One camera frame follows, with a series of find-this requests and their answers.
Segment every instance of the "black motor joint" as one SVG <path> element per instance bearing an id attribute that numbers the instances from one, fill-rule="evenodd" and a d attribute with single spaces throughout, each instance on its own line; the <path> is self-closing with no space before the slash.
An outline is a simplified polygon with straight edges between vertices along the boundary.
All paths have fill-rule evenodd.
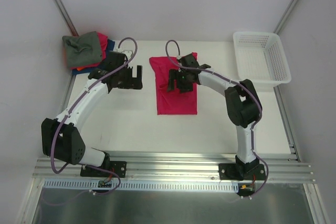
<path id="1" fill-rule="evenodd" d="M 110 51 L 98 66 L 89 75 L 89 79 L 100 79 L 110 72 L 122 66 L 127 60 L 127 56 L 120 52 Z M 106 83 L 108 91 L 112 88 L 118 89 L 142 89 L 142 66 L 136 67 L 136 77 L 133 77 L 133 67 L 125 66 L 118 72 L 102 80 Z"/>
<path id="2" fill-rule="evenodd" d="M 197 53 L 193 52 L 191 54 L 181 57 L 180 59 L 177 59 L 177 61 L 179 64 L 181 64 L 182 67 L 197 69 L 206 69 L 211 67 L 207 64 L 203 64 L 200 66 L 200 64 L 198 64 L 198 61 L 196 60 L 196 55 Z M 198 74 L 201 72 L 201 70 L 197 69 L 170 69 L 167 91 L 169 92 L 175 89 L 175 81 L 176 88 L 179 89 L 180 93 L 193 91 L 193 84 L 200 84 Z"/>

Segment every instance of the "pile of clothes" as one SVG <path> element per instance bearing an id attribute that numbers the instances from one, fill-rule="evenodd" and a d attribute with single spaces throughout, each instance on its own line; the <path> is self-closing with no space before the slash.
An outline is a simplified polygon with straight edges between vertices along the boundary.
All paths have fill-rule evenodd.
<path id="1" fill-rule="evenodd" d="M 104 34 L 92 31 L 79 37 L 63 36 L 66 65 L 72 74 L 91 72 L 113 51 L 115 42 Z"/>

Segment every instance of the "red cloth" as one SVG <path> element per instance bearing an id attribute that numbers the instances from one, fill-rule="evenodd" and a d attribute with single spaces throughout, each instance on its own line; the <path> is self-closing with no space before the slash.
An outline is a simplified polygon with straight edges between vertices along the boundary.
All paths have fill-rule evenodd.
<path id="1" fill-rule="evenodd" d="M 167 92 L 169 70 L 178 69 L 168 57 L 151 57 L 149 63 L 155 72 L 156 107 L 158 115 L 197 115 L 197 84 L 192 92 Z"/>
<path id="2" fill-rule="evenodd" d="M 101 60 L 104 60 L 106 58 L 106 48 L 107 48 L 107 36 L 104 35 L 104 34 L 101 34 L 99 32 L 97 32 L 97 35 L 98 35 L 98 38 L 99 38 L 99 43 L 100 43 L 100 47 L 101 47 L 101 51 L 102 51 L 102 58 Z M 91 65 L 87 65 L 87 66 L 82 66 L 82 67 L 79 67 L 77 68 L 77 70 L 82 70 L 84 68 L 91 68 L 91 67 L 96 67 L 100 64 L 100 62 L 98 63 L 94 63 L 94 64 L 91 64 Z"/>

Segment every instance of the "blue cloth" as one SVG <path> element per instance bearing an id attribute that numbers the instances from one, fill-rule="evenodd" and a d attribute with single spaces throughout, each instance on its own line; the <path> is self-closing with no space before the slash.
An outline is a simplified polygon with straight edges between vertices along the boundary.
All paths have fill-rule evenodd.
<path id="1" fill-rule="evenodd" d="M 115 43 L 116 42 L 113 41 L 113 40 L 110 40 L 110 39 L 107 40 L 107 47 L 106 47 L 106 51 L 105 51 L 106 55 L 108 55 L 109 51 L 113 51 L 114 50 Z M 95 67 L 93 67 L 93 68 L 84 68 L 84 69 L 82 69 L 80 71 L 78 71 L 77 69 L 73 69 L 72 70 L 72 75 L 75 76 L 75 75 L 81 74 L 81 73 L 90 73 L 93 69 L 95 69 Z"/>

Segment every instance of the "metal frame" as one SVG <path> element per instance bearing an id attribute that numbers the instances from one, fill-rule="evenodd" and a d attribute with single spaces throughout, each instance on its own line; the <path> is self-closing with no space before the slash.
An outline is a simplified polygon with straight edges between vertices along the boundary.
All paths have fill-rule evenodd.
<path id="1" fill-rule="evenodd" d="M 47 178 L 44 188 L 53 189 L 81 189 L 99 190 L 99 179 L 66 179 Z M 117 186 L 118 182 L 112 180 L 108 182 L 111 188 Z M 118 190 L 128 191 L 211 191 L 217 193 L 237 193 L 238 182 L 175 182 L 175 181 L 141 181 L 125 180 L 118 187 Z"/>
<path id="2" fill-rule="evenodd" d="M 299 0 L 291 0 L 274 33 L 281 32 L 291 12 Z M 54 0 L 71 34 L 78 36 L 77 30 L 61 0 Z M 67 94 L 62 103 L 62 109 L 67 106 L 75 78 L 72 77 L 67 88 Z M 297 183 L 304 184 L 310 210 L 315 223 L 330 223 L 325 208 L 320 199 L 316 180 L 312 168 L 307 163 L 300 162 L 297 146 L 287 117 L 284 101 L 279 87 L 274 89 L 286 130 L 291 154 L 289 155 L 262 155 L 269 164 L 269 183 Z M 112 160 L 127 161 L 127 177 L 123 181 L 160 183 L 162 181 L 214 183 L 220 184 L 218 164 L 234 162 L 233 154 L 182 154 L 182 153 L 141 153 L 141 152 L 109 152 Z M 66 179 L 81 181 L 80 166 L 69 166 L 63 173 L 56 175 L 50 169 L 50 159 L 40 158 L 34 170 L 34 181 L 29 191 L 26 208 L 20 215 L 21 223 L 31 223 L 37 207 L 38 198 L 45 178 Z"/>
<path id="3" fill-rule="evenodd" d="M 220 180 L 218 165 L 234 163 L 234 154 L 180 154 L 146 152 L 109 152 L 111 160 L 126 161 L 127 175 L 124 180 L 175 181 L 175 182 L 232 182 Z M 262 155 L 269 165 L 269 183 L 314 184 L 312 168 L 307 163 L 299 163 L 296 156 Z M 57 167 L 64 162 L 56 161 Z M 81 166 L 68 166 L 61 174 L 54 174 L 49 158 L 39 158 L 34 178 L 71 178 L 79 177 Z"/>

